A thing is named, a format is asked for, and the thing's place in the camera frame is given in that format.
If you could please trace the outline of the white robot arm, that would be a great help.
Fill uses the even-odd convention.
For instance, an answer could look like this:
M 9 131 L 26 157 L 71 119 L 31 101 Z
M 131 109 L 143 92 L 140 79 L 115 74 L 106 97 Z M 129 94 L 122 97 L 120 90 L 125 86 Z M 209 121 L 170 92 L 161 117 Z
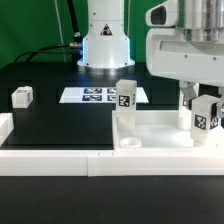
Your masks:
M 124 33 L 124 0 L 87 0 L 89 29 L 78 65 L 96 74 L 132 66 Z M 217 86 L 216 115 L 224 118 L 224 0 L 161 0 L 146 12 L 149 72 L 180 82 L 193 105 L 197 83 Z

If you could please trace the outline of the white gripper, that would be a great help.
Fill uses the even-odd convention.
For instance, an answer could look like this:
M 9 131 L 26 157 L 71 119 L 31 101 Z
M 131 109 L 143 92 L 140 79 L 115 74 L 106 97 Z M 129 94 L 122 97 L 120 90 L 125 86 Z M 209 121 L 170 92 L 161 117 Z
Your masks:
M 146 12 L 146 24 L 149 72 L 181 80 L 186 100 L 198 97 L 198 83 L 219 87 L 224 118 L 224 0 L 166 0 Z

